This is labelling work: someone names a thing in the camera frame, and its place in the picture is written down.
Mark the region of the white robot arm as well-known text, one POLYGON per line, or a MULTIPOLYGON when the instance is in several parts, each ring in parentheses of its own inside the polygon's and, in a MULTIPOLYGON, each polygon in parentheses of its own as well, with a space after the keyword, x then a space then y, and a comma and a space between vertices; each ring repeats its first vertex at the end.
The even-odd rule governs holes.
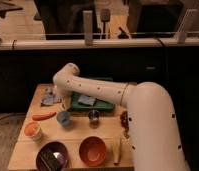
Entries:
POLYGON ((78 92, 127 110, 135 171, 191 171, 172 99, 161 85, 81 78, 79 68, 73 63, 59 70, 53 76, 53 83, 62 96, 78 92))

